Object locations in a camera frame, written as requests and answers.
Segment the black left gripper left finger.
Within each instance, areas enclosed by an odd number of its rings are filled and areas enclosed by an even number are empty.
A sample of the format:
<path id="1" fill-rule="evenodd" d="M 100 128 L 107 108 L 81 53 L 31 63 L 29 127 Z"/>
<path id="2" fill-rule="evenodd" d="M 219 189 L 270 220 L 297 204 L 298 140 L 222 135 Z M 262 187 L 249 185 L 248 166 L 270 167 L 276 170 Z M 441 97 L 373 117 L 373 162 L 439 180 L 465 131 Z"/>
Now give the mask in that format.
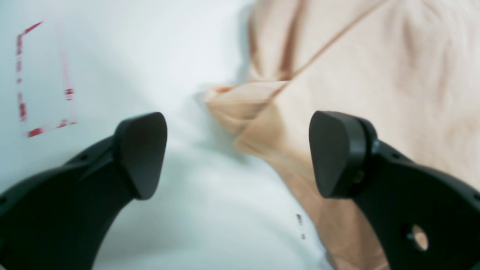
<path id="1" fill-rule="evenodd" d="M 64 165 L 1 194 L 1 266 L 90 270 L 117 215 L 157 190 L 167 144 L 163 114 L 127 118 Z"/>

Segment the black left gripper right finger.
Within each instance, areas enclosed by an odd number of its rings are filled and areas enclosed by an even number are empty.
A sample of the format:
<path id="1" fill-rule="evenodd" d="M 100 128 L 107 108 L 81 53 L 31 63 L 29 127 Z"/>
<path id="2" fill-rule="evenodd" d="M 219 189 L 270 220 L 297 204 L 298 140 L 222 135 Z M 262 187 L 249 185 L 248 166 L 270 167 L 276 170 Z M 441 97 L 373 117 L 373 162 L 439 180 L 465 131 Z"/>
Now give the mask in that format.
<path id="1" fill-rule="evenodd" d="M 323 198 L 351 199 L 393 270 L 478 270 L 479 191 L 410 160 L 365 118 L 316 111 L 310 152 Z"/>

